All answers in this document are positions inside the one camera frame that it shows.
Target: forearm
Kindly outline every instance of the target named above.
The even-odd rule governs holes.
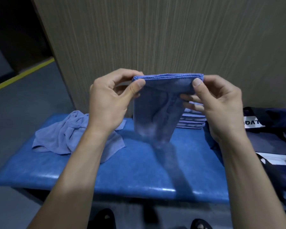
[[[234,228],[286,228],[286,214],[246,135],[220,142]]]
[[[107,137],[93,129],[83,134],[29,229],[87,227],[96,174]]]

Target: blue vinyl surface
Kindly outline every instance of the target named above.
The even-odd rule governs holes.
[[[63,120],[53,115],[43,127]],[[127,119],[125,148],[100,165],[95,193],[128,197],[228,203],[225,170],[210,149],[204,130],[176,128],[166,150],[136,134]],[[51,190],[70,155],[35,153],[34,136],[0,169],[0,186]]]

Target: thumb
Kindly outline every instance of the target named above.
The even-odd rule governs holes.
[[[193,88],[195,90],[196,95],[201,99],[204,106],[210,106],[214,100],[215,97],[211,95],[206,85],[202,82],[201,79],[196,78],[192,82]]]
[[[128,87],[125,89],[125,91],[121,94],[121,97],[127,101],[127,104],[130,102],[130,100],[133,98],[135,94],[137,94],[138,91],[141,90],[145,85],[144,79],[138,79],[131,84],[128,85]]]

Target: left hand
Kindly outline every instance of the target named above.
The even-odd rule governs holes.
[[[90,87],[89,123],[88,127],[111,133],[122,122],[129,102],[145,85],[144,79],[138,79],[130,85],[118,84],[130,81],[134,76],[144,75],[142,72],[129,69],[118,69],[97,78]]]

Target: hand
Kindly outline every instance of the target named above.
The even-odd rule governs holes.
[[[242,111],[242,92],[218,75],[206,75],[203,82],[193,80],[196,95],[181,94],[187,101],[202,103],[195,105],[184,102],[184,107],[205,114],[213,139],[220,143],[235,136],[245,136]]]
[[[128,104],[145,85],[144,79],[138,79],[130,85],[118,84],[130,81],[142,72],[118,69],[97,78],[90,87],[89,123],[87,128],[111,133],[122,122]]]

